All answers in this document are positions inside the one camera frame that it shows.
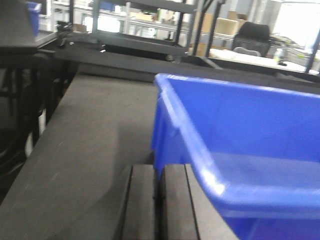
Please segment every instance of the bright window light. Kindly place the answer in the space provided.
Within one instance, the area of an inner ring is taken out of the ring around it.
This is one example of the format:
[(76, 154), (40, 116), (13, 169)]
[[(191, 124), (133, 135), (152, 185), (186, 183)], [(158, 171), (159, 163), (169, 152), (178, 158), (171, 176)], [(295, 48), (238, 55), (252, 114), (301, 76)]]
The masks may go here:
[[(84, 18), (84, 25), (88, 32), (92, 31), (93, 18), (87, 16)], [(111, 16), (99, 16), (98, 18), (98, 30), (119, 33), (120, 32), (120, 21)]]
[(120, 21), (111, 16), (99, 16), (98, 30), (111, 32), (111, 33), (119, 33)]
[(283, 3), (273, 33), (309, 48), (315, 42), (319, 27), (320, 4)]

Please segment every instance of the blue plastic bin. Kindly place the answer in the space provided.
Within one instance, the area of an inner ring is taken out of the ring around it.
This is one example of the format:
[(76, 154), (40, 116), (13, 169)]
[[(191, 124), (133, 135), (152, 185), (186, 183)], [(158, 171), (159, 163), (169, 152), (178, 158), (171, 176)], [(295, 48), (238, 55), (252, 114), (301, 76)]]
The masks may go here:
[(41, 12), (41, 3), (27, 1), (28, 11), (31, 20), (31, 26), (33, 30), (33, 34), (36, 37), (39, 33), (39, 15)]
[(320, 96), (158, 74), (154, 167), (191, 164), (242, 240), (320, 239)]
[(107, 1), (101, 1), (100, 9), (114, 12), (115, 9), (116, 9), (116, 4), (113, 4), (113, 3), (110, 3), (110, 2), (107, 2)]

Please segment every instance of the black table surface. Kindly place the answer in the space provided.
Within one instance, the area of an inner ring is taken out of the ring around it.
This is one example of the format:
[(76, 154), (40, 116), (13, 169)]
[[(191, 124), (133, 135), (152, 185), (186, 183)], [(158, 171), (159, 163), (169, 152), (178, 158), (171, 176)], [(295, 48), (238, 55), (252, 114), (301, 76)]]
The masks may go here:
[(0, 239), (47, 239), (151, 163), (156, 99), (150, 83), (76, 75), (0, 205)]
[(25, 0), (0, 1), (0, 53), (35, 53), (37, 45)]

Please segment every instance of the white table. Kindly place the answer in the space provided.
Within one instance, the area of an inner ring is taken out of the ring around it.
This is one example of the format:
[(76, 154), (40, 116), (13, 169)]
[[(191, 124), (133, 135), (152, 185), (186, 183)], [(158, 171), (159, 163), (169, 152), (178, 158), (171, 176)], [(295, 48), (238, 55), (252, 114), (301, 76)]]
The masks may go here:
[[(210, 49), (210, 58), (226, 60), (234, 63), (245, 63), (260, 67), (268, 67), (273, 69), (280, 70), (289, 70), (294, 72), (304, 72), (306, 68), (294, 62), (285, 61), (284, 63), (287, 66), (278, 65), (277, 62), (272, 58), (260, 57), (260, 56), (251, 56), (247, 54), (241, 54), (230, 50), (219, 50), (219, 49)], [(311, 74), (319, 74), (319, 72), (315, 70), (310, 70)]]

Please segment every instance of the black office chair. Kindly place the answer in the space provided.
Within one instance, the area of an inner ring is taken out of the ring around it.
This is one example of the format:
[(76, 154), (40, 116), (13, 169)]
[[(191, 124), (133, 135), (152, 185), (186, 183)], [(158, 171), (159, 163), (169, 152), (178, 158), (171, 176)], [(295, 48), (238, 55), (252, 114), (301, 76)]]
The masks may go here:
[(261, 57), (265, 57), (270, 46), (269, 26), (247, 21), (234, 36), (231, 49), (242, 47), (250, 51), (257, 51)]

